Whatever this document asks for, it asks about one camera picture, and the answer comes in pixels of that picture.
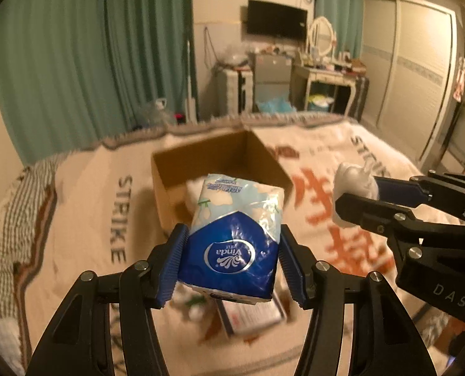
paper box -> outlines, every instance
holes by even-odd
[[[207,174],[226,174],[285,190],[285,204],[293,184],[262,141],[247,130],[183,144],[152,155],[152,178],[159,221],[171,233],[177,223],[191,225],[185,205],[186,181]]]
[[[276,295],[255,305],[216,300],[222,325],[229,337],[254,337],[266,329],[286,322],[287,314]]]

white cabinet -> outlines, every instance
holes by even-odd
[[[361,57],[370,88],[362,124],[419,167],[436,164],[463,54],[453,11],[424,0],[365,0]]]

tissue pack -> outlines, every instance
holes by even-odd
[[[208,175],[178,279],[219,299],[250,304],[271,300],[283,198],[281,188]]]

teal curtain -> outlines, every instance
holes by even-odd
[[[337,33],[337,52],[359,57],[363,30],[363,0],[315,0],[315,17],[325,16]]]
[[[24,164],[182,112],[189,0],[4,0],[0,109]]]

vinda logo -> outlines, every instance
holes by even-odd
[[[248,269],[255,260],[255,249],[245,240],[232,239],[212,243],[204,251],[204,262],[217,273],[237,274]]]

